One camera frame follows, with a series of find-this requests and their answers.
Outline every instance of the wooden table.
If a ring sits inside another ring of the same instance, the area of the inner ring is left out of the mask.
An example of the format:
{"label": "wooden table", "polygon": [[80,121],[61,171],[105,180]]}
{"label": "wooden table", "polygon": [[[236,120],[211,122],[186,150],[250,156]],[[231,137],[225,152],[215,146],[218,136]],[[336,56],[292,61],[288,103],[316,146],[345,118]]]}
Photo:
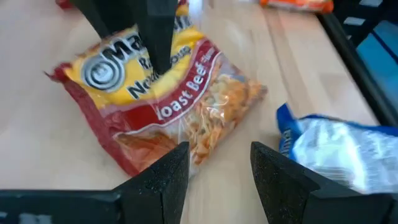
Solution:
{"label": "wooden table", "polygon": [[[249,146],[277,149],[281,104],[297,116],[376,121],[315,16],[237,0],[190,2],[198,27],[269,94],[190,180],[182,223],[266,223]],[[0,2],[0,188],[111,189],[128,179],[77,104],[42,73],[97,41],[82,15],[53,0]]]}

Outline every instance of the yellow and red package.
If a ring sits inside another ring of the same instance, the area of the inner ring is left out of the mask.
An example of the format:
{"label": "yellow and red package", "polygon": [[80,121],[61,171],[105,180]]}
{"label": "yellow and red package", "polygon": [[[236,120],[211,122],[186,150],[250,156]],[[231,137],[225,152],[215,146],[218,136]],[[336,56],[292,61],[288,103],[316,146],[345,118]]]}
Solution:
{"label": "yellow and red package", "polygon": [[260,0],[260,4],[322,13],[329,13],[333,10],[333,0]]}
{"label": "yellow and red package", "polygon": [[178,143],[190,143],[190,173],[265,93],[246,78],[188,18],[180,4],[172,68],[153,71],[137,27],[126,29],[57,67],[102,147],[131,176]]}

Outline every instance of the plastic wrapper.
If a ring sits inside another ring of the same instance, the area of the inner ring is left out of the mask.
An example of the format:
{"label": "plastic wrapper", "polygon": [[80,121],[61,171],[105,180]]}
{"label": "plastic wrapper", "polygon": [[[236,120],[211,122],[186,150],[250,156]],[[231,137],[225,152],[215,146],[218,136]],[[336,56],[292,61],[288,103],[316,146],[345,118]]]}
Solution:
{"label": "plastic wrapper", "polygon": [[260,0],[260,4],[298,11],[329,13],[333,10],[332,0]]}
{"label": "plastic wrapper", "polygon": [[69,0],[55,0],[55,3],[57,3],[62,9],[73,8],[73,5],[70,3]]}
{"label": "plastic wrapper", "polygon": [[61,64],[50,77],[64,85],[102,147],[128,174],[140,173],[182,141],[190,143],[194,174],[266,89],[194,28],[185,4],[177,9],[170,61],[168,72],[154,72],[134,26]]}
{"label": "plastic wrapper", "polygon": [[280,152],[362,194],[398,192],[398,129],[277,111]]}

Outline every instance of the crumpled plastic bag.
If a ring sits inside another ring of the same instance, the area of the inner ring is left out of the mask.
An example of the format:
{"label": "crumpled plastic bag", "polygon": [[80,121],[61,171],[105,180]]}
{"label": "crumpled plastic bag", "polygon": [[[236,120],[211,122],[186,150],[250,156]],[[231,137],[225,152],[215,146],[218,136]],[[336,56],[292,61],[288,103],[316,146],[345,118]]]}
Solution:
{"label": "crumpled plastic bag", "polygon": [[398,129],[277,110],[279,151],[362,194],[398,192]]}

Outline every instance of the red label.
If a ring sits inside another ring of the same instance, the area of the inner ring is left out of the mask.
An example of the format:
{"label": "red label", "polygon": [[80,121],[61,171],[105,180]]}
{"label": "red label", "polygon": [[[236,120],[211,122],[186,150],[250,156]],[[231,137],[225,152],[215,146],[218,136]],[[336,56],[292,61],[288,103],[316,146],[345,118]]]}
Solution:
{"label": "red label", "polygon": [[129,110],[117,110],[106,115],[105,120],[111,134],[139,133],[152,126],[166,127],[180,119],[192,109],[208,88],[219,52],[209,40],[201,41],[192,55],[185,77],[166,97],[158,102],[140,104]]}

